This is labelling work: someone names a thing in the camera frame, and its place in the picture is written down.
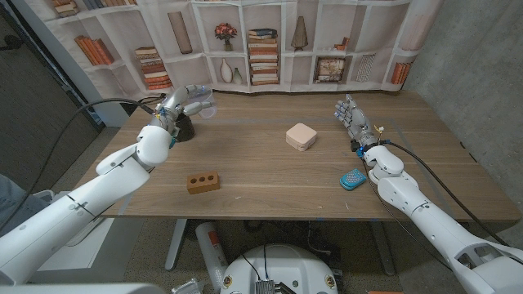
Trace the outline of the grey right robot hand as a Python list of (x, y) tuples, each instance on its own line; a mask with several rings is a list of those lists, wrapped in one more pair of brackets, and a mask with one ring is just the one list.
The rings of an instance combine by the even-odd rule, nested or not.
[(369, 119), (350, 94), (346, 94), (345, 100), (339, 100), (335, 109), (334, 117), (347, 129), (353, 152), (363, 154), (378, 145), (378, 138), (371, 130)]

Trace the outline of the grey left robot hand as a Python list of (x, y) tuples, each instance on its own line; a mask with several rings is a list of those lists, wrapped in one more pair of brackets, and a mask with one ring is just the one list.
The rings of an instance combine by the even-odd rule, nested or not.
[(178, 118), (198, 114), (201, 118), (211, 118), (217, 113), (217, 103), (212, 88), (204, 85), (189, 85), (177, 88), (159, 103), (150, 121), (150, 125), (161, 127), (171, 135), (177, 136)]

